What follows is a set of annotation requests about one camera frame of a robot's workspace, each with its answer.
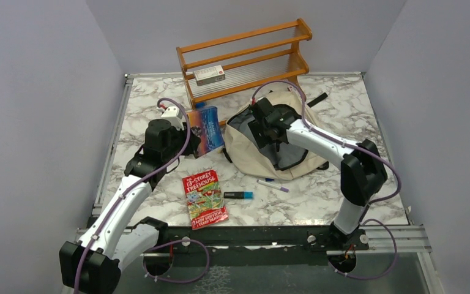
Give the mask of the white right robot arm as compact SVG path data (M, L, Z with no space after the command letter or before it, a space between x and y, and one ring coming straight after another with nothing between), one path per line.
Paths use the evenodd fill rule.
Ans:
M330 225L329 242L336 249L351 244L371 197L387 180L384 160L376 145L370 140L356 143L334 137L295 111L280 111L265 97L254 102L250 111L254 120L248 126L260 148L271 144L293 145L339 169L344 200Z

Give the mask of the beige canvas backpack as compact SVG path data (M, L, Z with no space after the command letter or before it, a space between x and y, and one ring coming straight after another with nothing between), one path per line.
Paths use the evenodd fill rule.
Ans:
M328 160L304 148L256 138L250 127L254 120L251 106L247 105L226 121L223 153L240 172L290 181L329 168Z

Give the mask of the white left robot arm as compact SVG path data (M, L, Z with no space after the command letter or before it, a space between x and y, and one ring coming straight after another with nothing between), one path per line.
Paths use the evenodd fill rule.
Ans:
M59 261L65 286L74 293L113 293L122 270L142 251L167 246L168 235L154 225L136 225L127 236L124 230L168 166L193 154L199 143L188 118L159 118L148 124L144 144L125 166L114 197L78 241L62 245Z

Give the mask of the blue Jane Eyre book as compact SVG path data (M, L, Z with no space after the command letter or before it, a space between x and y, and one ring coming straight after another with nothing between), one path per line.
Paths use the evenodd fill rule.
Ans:
M217 107L201 107L188 112L187 115L194 136L190 141L194 140L192 145L195 149L193 152L195 158L224 146Z

